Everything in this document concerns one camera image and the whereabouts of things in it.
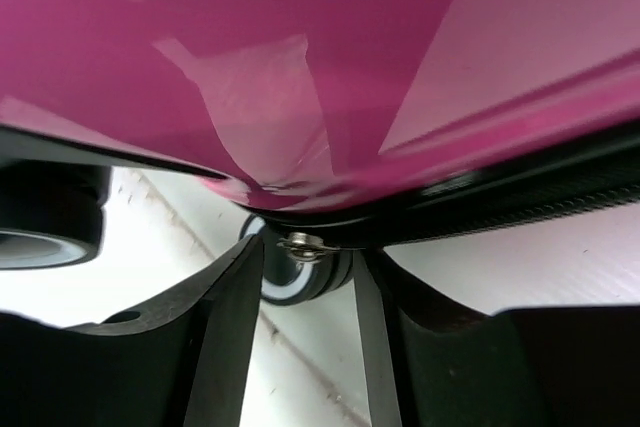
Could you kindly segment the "pink hard-shell suitcase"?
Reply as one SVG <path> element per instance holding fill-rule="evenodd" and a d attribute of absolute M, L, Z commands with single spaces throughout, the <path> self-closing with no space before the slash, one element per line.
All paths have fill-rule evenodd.
<path fill-rule="evenodd" d="M 1 242 L 98 252 L 116 167 L 329 251 L 639 197 L 639 0 L 1 0 Z"/>

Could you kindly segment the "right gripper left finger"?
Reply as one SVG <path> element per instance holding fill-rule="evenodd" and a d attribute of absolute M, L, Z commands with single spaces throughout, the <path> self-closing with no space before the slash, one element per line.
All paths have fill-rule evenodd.
<path fill-rule="evenodd" d="M 260 303 L 250 236 L 100 324 L 1 316 L 5 426 L 236 426 Z"/>

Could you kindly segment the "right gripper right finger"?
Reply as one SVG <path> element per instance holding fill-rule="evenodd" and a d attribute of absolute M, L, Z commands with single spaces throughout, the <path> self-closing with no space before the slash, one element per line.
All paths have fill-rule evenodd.
<path fill-rule="evenodd" d="M 375 426 L 635 426 L 636 306 L 485 315 L 386 253 L 354 258 Z"/>

